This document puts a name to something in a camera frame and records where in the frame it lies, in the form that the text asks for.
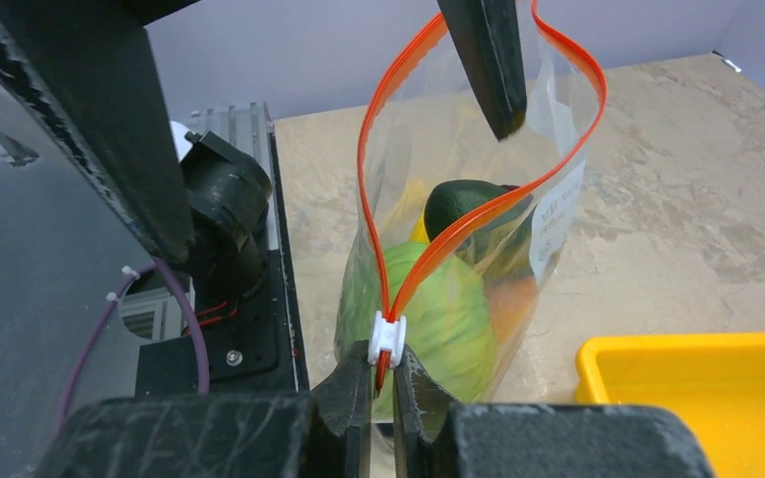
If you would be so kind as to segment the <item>clear orange zip bag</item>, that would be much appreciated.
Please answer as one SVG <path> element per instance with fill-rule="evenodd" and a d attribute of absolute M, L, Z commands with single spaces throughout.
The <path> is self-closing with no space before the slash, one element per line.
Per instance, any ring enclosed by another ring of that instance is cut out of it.
<path fill-rule="evenodd" d="M 607 81 L 586 49 L 542 19 L 537 2 L 516 5 L 527 112 L 515 134 L 495 138 L 441 16 L 402 49 L 367 106 L 356 159 L 359 225 L 343 285 L 354 269 L 377 272 L 381 308 L 372 332 L 377 321 L 391 319 L 404 322 L 407 333 L 405 307 L 449 257 L 481 276 L 484 296 L 491 285 L 529 276 L 540 294 L 561 257 L 576 218 L 587 143 L 605 112 Z M 383 242 L 382 221 L 408 181 L 423 180 L 431 192 L 455 179 L 515 189 L 459 218 L 428 244 Z M 502 242 L 484 260 L 466 262 L 457 252 L 462 243 L 527 195 L 533 200 L 521 219 L 532 214 L 530 240 L 515 253 L 504 252 Z M 495 393 L 523 338 L 504 346 L 495 340 L 491 384 L 476 401 Z"/>

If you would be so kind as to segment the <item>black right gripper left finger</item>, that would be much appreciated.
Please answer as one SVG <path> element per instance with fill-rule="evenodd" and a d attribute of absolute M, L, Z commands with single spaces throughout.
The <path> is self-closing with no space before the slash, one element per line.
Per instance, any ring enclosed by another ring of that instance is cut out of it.
<path fill-rule="evenodd" d="M 367 477 L 366 341 L 311 391 L 110 399 L 63 425 L 39 477 Z"/>

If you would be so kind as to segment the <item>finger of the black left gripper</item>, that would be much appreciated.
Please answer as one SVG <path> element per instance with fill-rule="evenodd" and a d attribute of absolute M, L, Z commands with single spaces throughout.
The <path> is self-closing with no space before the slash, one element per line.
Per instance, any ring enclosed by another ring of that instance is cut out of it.
<path fill-rule="evenodd" d="M 194 241 L 147 26 L 181 1 L 0 1 L 0 133 L 73 166 L 144 250 Z"/>
<path fill-rule="evenodd" d="M 471 90 L 495 138 L 524 124 L 527 91 L 514 0 L 438 0 Z"/>

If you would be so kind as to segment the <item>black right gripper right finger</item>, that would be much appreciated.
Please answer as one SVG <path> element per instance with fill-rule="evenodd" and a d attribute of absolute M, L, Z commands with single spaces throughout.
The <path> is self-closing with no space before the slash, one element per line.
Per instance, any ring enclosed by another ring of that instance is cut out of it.
<path fill-rule="evenodd" d="M 647 405 L 462 403 L 411 348 L 393 372 L 399 477 L 711 477 L 694 434 Z"/>

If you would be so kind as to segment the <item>yellow banana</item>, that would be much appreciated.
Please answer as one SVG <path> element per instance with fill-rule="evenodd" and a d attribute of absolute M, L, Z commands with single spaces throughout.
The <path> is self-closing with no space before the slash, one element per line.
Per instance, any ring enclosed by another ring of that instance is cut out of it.
<path fill-rule="evenodd" d="M 408 181 L 392 210 L 382 221 L 380 233 L 385 244 L 408 239 L 430 242 L 424 226 L 424 210 L 430 187 L 423 180 Z"/>

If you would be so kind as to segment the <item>green cabbage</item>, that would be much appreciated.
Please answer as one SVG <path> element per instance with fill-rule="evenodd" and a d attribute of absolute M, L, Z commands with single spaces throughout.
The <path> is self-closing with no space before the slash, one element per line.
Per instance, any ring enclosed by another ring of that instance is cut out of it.
<path fill-rule="evenodd" d="M 375 270 L 346 275 L 335 332 L 343 356 L 355 341 L 371 337 L 381 308 Z M 430 376 L 461 401 L 476 401 L 488 391 L 496 358 L 483 280 L 452 256 L 419 285 L 404 310 L 406 343 Z"/>

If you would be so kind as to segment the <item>dark green avocado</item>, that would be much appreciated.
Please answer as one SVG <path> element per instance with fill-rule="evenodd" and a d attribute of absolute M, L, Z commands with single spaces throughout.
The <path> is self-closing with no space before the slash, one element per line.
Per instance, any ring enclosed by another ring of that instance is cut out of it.
<path fill-rule="evenodd" d="M 512 185 L 499 185 L 478 179 L 448 180 L 436 185 L 430 192 L 423 211 L 423 224 L 430 241 L 448 226 L 483 204 L 515 189 Z M 527 195 L 514 207 L 492 222 L 475 231 L 457 249 L 466 262 L 476 264 L 490 253 L 517 252 L 531 238 L 532 214 L 521 219 L 532 203 Z"/>

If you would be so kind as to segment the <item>red peach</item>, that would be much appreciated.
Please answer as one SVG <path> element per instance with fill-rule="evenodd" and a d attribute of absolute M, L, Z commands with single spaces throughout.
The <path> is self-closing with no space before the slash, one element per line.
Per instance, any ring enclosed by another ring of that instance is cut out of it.
<path fill-rule="evenodd" d="M 517 343 L 523 338 L 531 324 L 538 294 L 534 276 L 497 283 L 486 289 L 491 326 L 498 345 Z"/>

